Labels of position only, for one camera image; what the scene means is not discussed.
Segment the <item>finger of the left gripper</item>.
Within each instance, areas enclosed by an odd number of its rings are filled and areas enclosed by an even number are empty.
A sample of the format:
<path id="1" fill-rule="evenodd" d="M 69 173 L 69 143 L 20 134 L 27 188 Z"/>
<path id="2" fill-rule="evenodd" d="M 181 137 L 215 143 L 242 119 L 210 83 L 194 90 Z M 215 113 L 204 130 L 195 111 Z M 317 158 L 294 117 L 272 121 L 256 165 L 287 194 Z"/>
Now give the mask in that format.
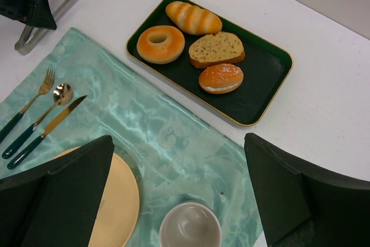
<path id="1" fill-rule="evenodd" d="M 31 0 L 27 25 L 47 30 L 57 29 L 56 22 L 49 6 L 49 0 Z"/>

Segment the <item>stainless steel tongs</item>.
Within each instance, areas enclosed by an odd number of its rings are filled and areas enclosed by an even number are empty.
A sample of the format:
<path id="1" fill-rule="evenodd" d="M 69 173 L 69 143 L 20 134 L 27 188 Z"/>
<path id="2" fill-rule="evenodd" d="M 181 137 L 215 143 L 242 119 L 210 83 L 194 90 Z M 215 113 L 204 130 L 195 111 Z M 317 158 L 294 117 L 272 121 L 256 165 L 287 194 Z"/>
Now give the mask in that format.
<path id="1" fill-rule="evenodd" d="M 78 0 L 64 0 L 62 4 L 52 13 L 55 21 L 57 22 Z M 40 40 L 50 30 L 37 28 L 33 32 L 34 27 L 26 25 L 14 45 L 14 49 L 22 55 L 27 55 L 32 49 L 40 42 Z"/>

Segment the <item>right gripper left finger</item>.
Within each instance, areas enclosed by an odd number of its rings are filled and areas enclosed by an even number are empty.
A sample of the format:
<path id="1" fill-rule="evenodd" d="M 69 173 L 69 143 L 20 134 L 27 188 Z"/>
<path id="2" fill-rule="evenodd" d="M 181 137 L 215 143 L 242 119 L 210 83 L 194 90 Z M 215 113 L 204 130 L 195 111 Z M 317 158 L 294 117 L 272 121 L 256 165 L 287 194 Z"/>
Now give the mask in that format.
<path id="1" fill-rule="evenodd" d="M 1 246 L 88 246 L 114 151 L 101 136 L 1 179 Z"/>

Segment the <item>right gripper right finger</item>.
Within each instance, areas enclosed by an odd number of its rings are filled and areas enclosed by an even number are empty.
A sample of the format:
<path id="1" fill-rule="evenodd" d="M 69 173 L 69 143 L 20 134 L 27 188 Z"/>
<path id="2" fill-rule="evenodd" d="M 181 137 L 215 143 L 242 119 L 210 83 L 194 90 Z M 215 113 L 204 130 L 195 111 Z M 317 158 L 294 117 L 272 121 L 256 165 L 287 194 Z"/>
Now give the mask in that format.
<path id="1" fill-rule="evenodd" d="M 268 246 L 369 246 L 369 182 L 285 152 L 254 133 L 245 156 Z"/>

